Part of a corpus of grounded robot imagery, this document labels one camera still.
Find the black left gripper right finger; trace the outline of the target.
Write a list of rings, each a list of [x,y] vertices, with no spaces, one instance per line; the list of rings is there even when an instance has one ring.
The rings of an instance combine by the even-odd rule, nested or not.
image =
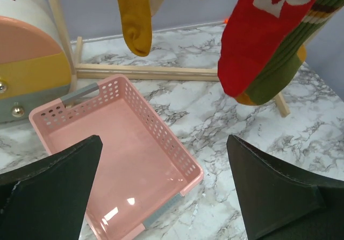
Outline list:
[[[227,152],[248,239],[343,239],[343,181],[235,135],[228,137]]]

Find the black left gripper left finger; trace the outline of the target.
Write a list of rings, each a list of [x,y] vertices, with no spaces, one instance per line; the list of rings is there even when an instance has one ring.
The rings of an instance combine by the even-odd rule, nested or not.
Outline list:
[[[93,135],[1,174],[1,239],[78,239],[102,148]]]

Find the green striped sock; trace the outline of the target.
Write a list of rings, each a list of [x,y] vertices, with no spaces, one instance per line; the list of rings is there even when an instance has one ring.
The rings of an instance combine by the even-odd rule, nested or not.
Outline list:
[[[244,105],[263,105],[274,98],[290,83],[305,61],[307,41],[342,8],[343,0],[316,0],[260,74],[235,100]]]

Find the red sock white pattern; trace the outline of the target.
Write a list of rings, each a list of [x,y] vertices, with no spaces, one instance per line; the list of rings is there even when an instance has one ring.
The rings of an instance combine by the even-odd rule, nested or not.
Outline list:
[[[316,0],[238,0],[221,38],[218,78],[230,97],[243,93]]]

